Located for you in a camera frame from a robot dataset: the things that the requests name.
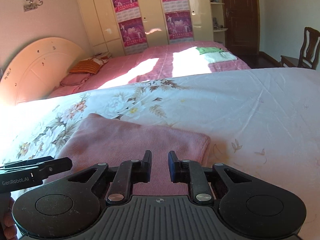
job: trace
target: headboard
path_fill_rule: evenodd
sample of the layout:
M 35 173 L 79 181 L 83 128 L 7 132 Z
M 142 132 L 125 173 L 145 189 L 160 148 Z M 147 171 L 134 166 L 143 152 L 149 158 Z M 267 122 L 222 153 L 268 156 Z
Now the headboard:
M 0 105 L 42 99 L 86 53 L 62 38 L 45 38 L 26 46 L 10 62 L 0 81 Z

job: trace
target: brown door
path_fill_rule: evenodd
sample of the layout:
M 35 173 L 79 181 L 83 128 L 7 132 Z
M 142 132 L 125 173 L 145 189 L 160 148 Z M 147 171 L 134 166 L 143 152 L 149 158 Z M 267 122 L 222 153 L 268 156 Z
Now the brown door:
M 223 0 L 226 47 L 236 55 L 258 53 L 258 0 Z

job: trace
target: white floral sheet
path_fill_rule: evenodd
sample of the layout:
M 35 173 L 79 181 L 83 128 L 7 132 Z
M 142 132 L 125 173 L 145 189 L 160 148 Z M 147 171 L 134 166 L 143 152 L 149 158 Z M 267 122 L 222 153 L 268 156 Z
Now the white floral sheet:
M 56 156 L 89 113 L 211 137 L 203 165 L 224 162 L 297 194 L 301 230 L 319 239 L 320 73 L 296 68 L 216 72 L 92 90 L 2 108 L 3 163 Z

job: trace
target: floor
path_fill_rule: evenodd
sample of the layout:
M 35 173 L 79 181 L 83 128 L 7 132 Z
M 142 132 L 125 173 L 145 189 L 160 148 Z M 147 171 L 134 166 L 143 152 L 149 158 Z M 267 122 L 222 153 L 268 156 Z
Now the floor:
M 248 64 L 250 68 L 270 68 L 278 67 L 273 65 L 270 61 L 259 55 L 237 55 L 240 59 Z

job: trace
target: pink folded cloth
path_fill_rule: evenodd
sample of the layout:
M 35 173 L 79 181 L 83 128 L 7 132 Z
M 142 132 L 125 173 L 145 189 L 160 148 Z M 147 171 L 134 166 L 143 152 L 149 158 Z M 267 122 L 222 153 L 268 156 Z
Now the pink folded cloth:
M 69 157 L 70 171 L 49 177 L 47 182 L 73 174 L 97 163 L 110 167 L 121 162 L 142 159 L 146 150 L 152 152 L 151 181 L 133 186 L 135 195 L 185 195 L 186 184 L 170 181 L 168 153 L 175 151 L 180 160 L 202 162 L 210 137 L 165 126 L 138 125 L 118 119 L 89 114 L 65 144 L 58 158 Z

